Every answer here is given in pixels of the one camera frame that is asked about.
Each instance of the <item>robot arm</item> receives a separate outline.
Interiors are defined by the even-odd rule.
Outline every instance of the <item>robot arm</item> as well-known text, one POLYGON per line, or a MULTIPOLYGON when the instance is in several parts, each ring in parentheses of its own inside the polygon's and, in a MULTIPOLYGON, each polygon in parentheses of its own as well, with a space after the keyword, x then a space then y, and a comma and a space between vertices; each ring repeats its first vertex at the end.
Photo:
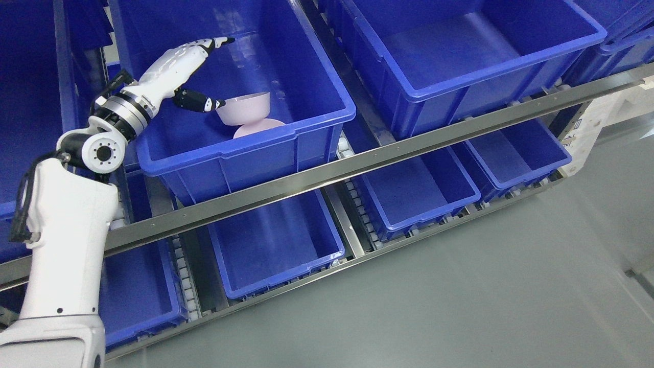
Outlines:
POLYGON ((105 240, 118 209, 109 174, 163 99, 199 112, 224 105, 181 85, 214 49, 233 41, 202 39, 166 51, 138 82, 99 97, 89 127, 62 135, 57 151, 35 161, 24 176, 12 240, 32 249, 32 266, 19 320, 0 334, 0 367, 103 366, 98 294, 105 240), (72 174, 64 164, 89 169, 98 180, 72 174))
POLYGON ((217 37, 185 43, 166 51, 119 93, 96 100, 98 108, 89 117, 89 127, 71 130, 57 141, 57 150, 71 155, 70 164, 97 174, 109 174, 120 167, 127 144, 143 132, 159 113, 161 102, 173 98, 175 104, 198 112, 210 112, 225 104, 198 92, 182 89, 189 77, 231 37, 217 37))

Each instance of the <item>gray floor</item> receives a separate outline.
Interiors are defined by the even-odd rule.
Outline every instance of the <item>gray floor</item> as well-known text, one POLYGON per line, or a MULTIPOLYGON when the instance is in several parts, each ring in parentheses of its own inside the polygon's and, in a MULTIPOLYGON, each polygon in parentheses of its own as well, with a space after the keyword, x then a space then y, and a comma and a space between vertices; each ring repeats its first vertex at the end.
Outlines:
POLYGON ((654 367, 654 132, 554 189, 107 367, 654 367))

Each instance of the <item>blue storage bin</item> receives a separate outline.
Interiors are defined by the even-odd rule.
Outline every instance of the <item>blue storage bin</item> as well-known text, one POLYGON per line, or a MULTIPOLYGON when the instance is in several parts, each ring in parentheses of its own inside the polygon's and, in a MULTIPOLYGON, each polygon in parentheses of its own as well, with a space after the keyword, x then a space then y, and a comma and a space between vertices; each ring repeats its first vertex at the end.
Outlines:
MULTIPOLYGON (((358 122, 344 130, 356 153, 377 146, 358 122)), ((457 215, 481 196, 450 147, 354 177, 353 183, 382 241, 457 215)))
POLYGON ((20 178, 32 160, 54 150, 63 132, 86 125, 102 88, 94 75, 103 75, 104 67, 79 48, 84 42, 69 31, 77 17, 64 5, 0 3, 0 263, 29 254, 24 244, 7 241, 20 178))
POLYGON ((654 0, 575 0, 607 31, 605 43, 639 32, 654 20, 654 0))
POLYGON ((488 202, 519 185, 530 185, 572 161, 554 135, 529 120, 453 146, 488 202))
POLYGON ((123 67, 140 76, 168 48, 229 35, 186 86, 216 98, 271 92, 270 117, 286 125, 232 139, 237 127, 165 101, 137 139, 139 164, 184 205, 336 156, 354 103, 295 1, 110 1, 123 67))
POLYGON ((66 13, 71 22, 71 34, 84 50, 100 48, 112 44, 114 31, 104 7, 103 0, 64 0, 66 13))
POLYGON ((588 48, 563 76, 578 86, 654 61, 654 28, 647 28, 610 45, 588 48))
MULTIPOLYGON (((143 174, 128 174, 134 221, 152 217, 143 174)), ((174 327, 188 317, 167 240, 105 259, 99 315, 110 350, 174 327)))
POLYGON ((328 267, 345 254, 320 191, 207 226, 225 294, 242 299, 328 267))
POLYGON ((396 138, 551 88, 606 31, 571 0, 324 0, 396 138))
POLYGON ((20 285, 0 291, 0 306, 14 313, 20 313, 20 309, 23 306, 23 299, 25 299, 25 289, 25 285, 20 285))

